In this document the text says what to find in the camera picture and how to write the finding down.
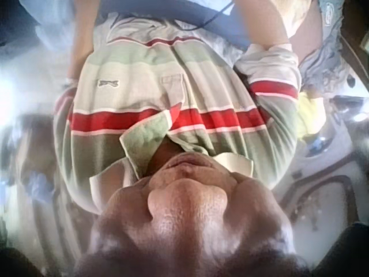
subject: lips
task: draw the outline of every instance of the lips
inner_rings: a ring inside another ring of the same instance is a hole
[[[171,159],[163,169],[170,169],[180,165],[191,165],[191,166],[201,166],[201,167],[211,167],[214,168],[213,164],[207,160],[204,156],[198,153],[185,153],[178,155]]]

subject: yellow object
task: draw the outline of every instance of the yellow object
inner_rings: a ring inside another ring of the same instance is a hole
[[[317,134],[326,122],[324,99],[310,99],[305,92],[299,95],[298,138]]]

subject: nose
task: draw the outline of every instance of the nose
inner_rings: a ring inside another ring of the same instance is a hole
[[[148,208],[153,223],[184,224],[194,220],[222,218],[227,195],[216,186],[203,185],[192,179],[180,179],[164,189],[151,191]]]

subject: man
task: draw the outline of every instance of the man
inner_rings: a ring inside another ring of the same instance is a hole
[[[100,214],[76,275],[305,274],[270,192],[295,151],[300,89],[273,4],[236,1],[254,43],[236,63],[249,89],[199,36],[164,21],[115,20],[93,51],[99,1],[75,4],[55,146],[72,198]]]

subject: mouth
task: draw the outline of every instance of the mouth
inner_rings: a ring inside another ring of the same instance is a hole
[[[201,166],[214,168],[214,165],[202,154],[184,153],[172,158],[163,169],[171,169],[176,166]]]

